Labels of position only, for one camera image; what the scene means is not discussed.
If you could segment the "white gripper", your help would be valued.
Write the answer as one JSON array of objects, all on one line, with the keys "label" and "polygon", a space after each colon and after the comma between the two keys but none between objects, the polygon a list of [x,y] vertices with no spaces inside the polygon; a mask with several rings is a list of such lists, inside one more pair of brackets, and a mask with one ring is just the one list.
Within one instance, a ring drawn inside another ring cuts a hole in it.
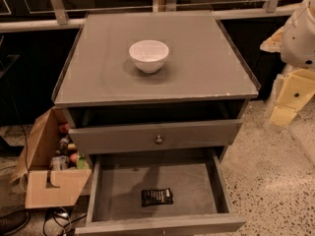
[{"label": "white gripper", "polygon": [[264,40],[260,49],[281,53],[282,60],[300,69],[283,77],[283,85],[273,108],[270,122],[288,126],[315,95],[315,0],[303,0],[285,22]]}]

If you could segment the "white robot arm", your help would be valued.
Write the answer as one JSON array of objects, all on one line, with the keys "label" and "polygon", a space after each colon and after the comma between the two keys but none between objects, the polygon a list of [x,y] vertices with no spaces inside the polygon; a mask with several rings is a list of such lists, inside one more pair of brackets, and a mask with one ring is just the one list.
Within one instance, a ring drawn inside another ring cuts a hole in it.
[{"label": "white robot arm", "polygon": [[287,126],[315,94],[315,0],[303,0],[284,26],[261,45],[266,52],[279,52],[292,67],[283,76],[270,122]]}]

